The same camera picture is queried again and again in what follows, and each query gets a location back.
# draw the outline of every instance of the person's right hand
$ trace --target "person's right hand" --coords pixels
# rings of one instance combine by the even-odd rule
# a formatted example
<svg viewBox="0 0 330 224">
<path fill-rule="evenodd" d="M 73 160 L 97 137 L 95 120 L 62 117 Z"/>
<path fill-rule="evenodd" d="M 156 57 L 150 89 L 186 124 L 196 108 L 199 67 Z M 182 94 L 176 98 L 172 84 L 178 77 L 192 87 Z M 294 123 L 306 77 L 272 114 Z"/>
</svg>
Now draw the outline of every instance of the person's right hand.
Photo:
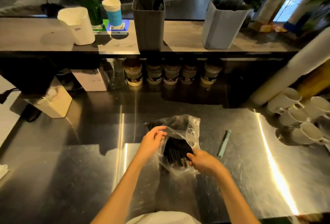
<svg viewBox="0 0 330 224">
<path fill-rule="evenodd" d="M 190 166 L 194 166 L 200 173 L 212 174 L 217 170 L 227 170 L 217 158 L 200 149 L 194 149 L 194 154 L 187 153 L 187 157 L 191 160 Z"/>
</svg>

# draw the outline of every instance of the white pitcher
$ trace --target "white pitcher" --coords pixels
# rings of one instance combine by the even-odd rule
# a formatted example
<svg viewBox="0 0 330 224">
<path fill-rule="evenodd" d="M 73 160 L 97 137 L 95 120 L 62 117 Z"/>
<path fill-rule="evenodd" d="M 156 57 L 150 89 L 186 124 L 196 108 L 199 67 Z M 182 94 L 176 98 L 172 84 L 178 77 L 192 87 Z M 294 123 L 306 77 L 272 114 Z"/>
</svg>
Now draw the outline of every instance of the white pitcher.
<svg viewBox="0 0 330 224">
<path fill-rule="evenodd" d="M 86 8 L 61 9 L 57 18 L 69 26 L 77 45 L 87 45 L 95 41 L 95 35 Z"/>
</svg>

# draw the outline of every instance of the paper cup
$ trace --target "paper cup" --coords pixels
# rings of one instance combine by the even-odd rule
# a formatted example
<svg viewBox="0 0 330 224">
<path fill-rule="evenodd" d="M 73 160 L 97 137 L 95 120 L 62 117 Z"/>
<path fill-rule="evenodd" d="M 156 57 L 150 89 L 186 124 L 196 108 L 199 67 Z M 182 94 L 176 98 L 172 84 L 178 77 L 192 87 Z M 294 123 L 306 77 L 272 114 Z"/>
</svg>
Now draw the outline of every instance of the paper cup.
<svg viewBox="0 0 330 224">
<path fill-rule="evenodd" d="M 107 13 L 111 26 L 120 26 L 122 24 L 122 11 L 119 0 L 104 0 L 102 5 Z"/>
</svg>

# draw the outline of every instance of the forearm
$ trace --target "forearm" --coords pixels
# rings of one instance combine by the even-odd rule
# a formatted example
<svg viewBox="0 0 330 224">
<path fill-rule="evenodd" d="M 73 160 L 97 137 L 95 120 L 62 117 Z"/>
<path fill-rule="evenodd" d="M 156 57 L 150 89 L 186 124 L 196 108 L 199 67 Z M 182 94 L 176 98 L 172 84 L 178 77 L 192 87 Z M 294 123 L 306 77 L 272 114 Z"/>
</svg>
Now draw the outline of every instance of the forearm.
<svg viewBox="0 0 330 224">
<path fill-rule="evenodd" d="M 260 224 L 235 185 L 229 171 L 225 167 L 217 168 L 215 176 L 229 214 L 230 222 L 232 224 Z"/>
<path fill-rule="evenodd" d="M 144 162 L 134 157 L 109 201 L 91 224 L 123 224 Z"/>
</svg>

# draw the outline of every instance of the power cord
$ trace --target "power cord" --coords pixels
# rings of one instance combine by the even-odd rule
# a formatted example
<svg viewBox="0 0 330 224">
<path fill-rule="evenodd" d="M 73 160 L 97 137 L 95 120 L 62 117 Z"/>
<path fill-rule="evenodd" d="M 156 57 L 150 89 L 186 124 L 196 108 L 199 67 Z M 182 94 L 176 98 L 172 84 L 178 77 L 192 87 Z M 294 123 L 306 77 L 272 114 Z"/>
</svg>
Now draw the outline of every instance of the power cord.
<svg viewBox="0 0 330 224">
<path fill-rule="evenodd" d="M 5 103 L 5 101 L 7 100 L 7 97 L 10 95 L 11 92 L 14 92 L 14 91 L 19 91 L 19 89 L 12 88 L 12 89 L 6 90 L 2 94 L 0 94 L 0 104 Z"/>
</svg>

